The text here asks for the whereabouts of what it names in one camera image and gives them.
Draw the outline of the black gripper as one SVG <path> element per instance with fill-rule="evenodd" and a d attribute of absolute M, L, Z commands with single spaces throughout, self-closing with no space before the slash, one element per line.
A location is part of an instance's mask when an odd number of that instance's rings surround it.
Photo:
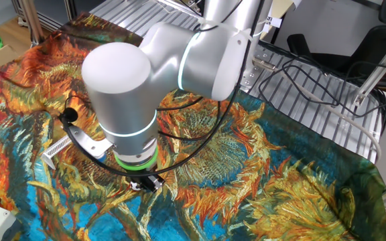
<path fill-rule="evenodd" d="M 130 187 L 133 191 L 141 191 L 143 187 L 148 187 L 148 189 L 155 193 L 160 188 L 163 187 L 165 180 L 159 175 L 145 175 L 142 174 L 141 177 L 134 177 L 133 181 L 130 182 Z"/>

